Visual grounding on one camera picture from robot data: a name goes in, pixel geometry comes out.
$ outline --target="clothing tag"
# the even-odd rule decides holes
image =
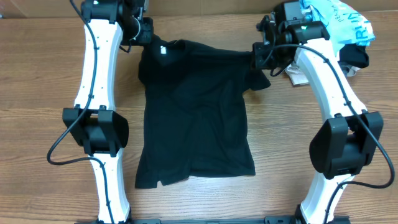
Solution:
[[[166,54],[166,53],[167,53],[166,47],[160,46],[160,53],[161,53],[161,54]]]

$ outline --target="wooden table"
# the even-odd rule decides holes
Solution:
[[[398,12],[367,12],[377,39],[371,66],[350,78],[370,111],[384,117],[381,142],[398,166]],[[263,15],[153,17],[165,40],[189,39],[213,47],[251,50],[261,41],[255,25]],[[45,156],[65,129],[62,108],[73,106],[84,56],[79,19],[0,20],[0,223],[73,223],[98,215],[95,177],[88,162],[57,167]],[[307,194],[314,169],[308,145],[322,125],[309,86],[294,88],[286,76],[244,94],[248,141],[257,176],[192,177],[156,189],[136,190],[143,147],[144,87],[137,78],[142,49],[120,52],[115,97],[129,121],[124,180],[134,218],[261,218],[293,214]],[[71,136],[54,159],[85,156]],[[381,184],[389,178],[377,152],[356,179]],[[398,184],[385,190],[349,186],[336,210],[353,223],[398,223]]]

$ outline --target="black shirt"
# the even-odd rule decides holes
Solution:
[[[160,53],[165,46],[167,53]],[[137,188],[188,178],[255,175],[246,139],[243,92],[270,86],[251,70],[250,52],[156,37],[144,47],[139,79],[146,87],[144,150]]]

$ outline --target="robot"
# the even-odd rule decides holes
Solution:
[[[81,12],[70,1],[85,23],[83,75],[74,108],[63,110],[67,130],[51,147],[47,160],[54,165],[91,162],[99,197],[99,215],[93,223],[345,224],[350,223],[349,217],[334,217],[333,212],[347,184],[381,189],[394,181],[392,162],[378,142],[383,127],[381,115],[368,112],[354,94],[338,65],[325,26],[321,22],[303,22],[299,2],[285,2],[275,7],[271,17],[265,16],[258,23],[264,40],[253,44],[252,66],[273,70],[295,62],[308,78],[320,105],[323,125],[309,150],[315,176],[295,214],[247,220],[133,220],[122,167],[129,127],[116,112],[113,91],[119,48],[129,52],[132,46],[151,42],[152,19],[143,17],[147,1],[86,0]],[[65,162],[51,160],[53,150],[68,133],[88,157]],[[371,163],[376,146],[389,163],[390,181],[384,185],[353,181],[363,166]]]

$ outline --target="light blue bag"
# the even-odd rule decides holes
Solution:
[[[346,44],[369,46],[376,37],[371,23],[339,0],[300,0],[307,21],[322,21],[330,34],[335,54]]]

